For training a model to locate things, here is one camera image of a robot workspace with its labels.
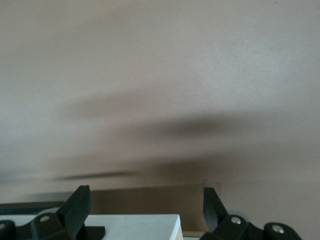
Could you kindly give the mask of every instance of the round screw head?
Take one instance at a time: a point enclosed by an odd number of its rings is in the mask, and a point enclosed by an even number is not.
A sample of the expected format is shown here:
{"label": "round screw head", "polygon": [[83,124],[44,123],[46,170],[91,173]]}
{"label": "round screw head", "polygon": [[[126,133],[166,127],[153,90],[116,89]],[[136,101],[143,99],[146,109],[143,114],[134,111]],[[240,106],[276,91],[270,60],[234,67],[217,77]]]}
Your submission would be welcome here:
{"label": "round screw head", "polygon": [[233,216],[231,218],[231,222],[233,222],[234,224],[241,224],[241,220],[237,216]]}
{"label": "round screw head", "polygon": [[39,221],[43,223],[45,221],[48,221],[49,219],[50,219],[50,217],[48,215],[46,215],[46,216],[41,217]]}
{"label": "round screw head", "polygon": [[279,225],[272,225],[272,230],[278,234],[284,234],[285,230]]}

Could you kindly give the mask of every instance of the wall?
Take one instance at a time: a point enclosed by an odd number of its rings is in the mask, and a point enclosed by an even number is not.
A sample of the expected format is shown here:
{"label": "wall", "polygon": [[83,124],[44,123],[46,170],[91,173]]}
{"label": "wall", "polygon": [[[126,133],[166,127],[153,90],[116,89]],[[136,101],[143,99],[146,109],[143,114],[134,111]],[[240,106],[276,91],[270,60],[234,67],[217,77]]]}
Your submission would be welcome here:
{"label": "wall", "polygon": [[319,10],[0,1],[0,201],[210,180],[254,224],[316,239]]}

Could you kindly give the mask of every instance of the beige surface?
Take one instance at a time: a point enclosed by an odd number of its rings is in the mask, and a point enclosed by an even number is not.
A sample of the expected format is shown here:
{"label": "beige surface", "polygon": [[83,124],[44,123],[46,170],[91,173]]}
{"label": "beige surface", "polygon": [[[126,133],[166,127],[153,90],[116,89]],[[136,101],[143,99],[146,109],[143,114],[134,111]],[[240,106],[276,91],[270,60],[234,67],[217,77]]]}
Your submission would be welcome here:
{"label": "beige surface", "polygon": [[318,239],[319,11],[1,0],[0,202],[210,179],[258,226]]}

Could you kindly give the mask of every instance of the screw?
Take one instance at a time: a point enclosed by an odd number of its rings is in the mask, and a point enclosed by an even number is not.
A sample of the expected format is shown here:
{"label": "screw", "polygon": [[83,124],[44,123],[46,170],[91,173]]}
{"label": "screw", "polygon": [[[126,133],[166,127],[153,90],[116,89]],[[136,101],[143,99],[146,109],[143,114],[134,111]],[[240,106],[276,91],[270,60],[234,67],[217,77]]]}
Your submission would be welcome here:
{"label": "screw", "polygon": [[279,225],[272,225],[272,230],[278,234],[284,234],[285,230]]}
{"label": "screw", "polygon": [[46,215],[46,216],[41,217],[39,221],[43,223],[45,221],[48,221],[49,219],[50,219],[50,217],[48,215]]}
{"label": "screw", "polygon": [[237,216],[233,216],[231,218],[231,222],[233,222],[234,224],[241,224],[241,220]]}

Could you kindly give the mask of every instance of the black mechanical bracket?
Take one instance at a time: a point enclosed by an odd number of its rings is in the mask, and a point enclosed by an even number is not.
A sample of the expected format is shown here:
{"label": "black mechanical bracket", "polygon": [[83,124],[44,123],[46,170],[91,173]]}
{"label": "black mechanical bracket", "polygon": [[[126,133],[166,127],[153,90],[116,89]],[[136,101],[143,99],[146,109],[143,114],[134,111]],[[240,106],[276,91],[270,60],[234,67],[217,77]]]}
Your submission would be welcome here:
{"label": "black mechanical bracket", "polygon": [[23,226],[1,220],[0,240],[101,240],[104,226],[85,226],[90,210],[89,186],[80,186],[55,213],[36,216]]}
{"label": "black mechanical bracket", "polygon": [[238,215],[229,215],[216,191],[204,189],[203,213],[210,232],[200,240],[302,240],[289,226],[270,222],[264,230]]}

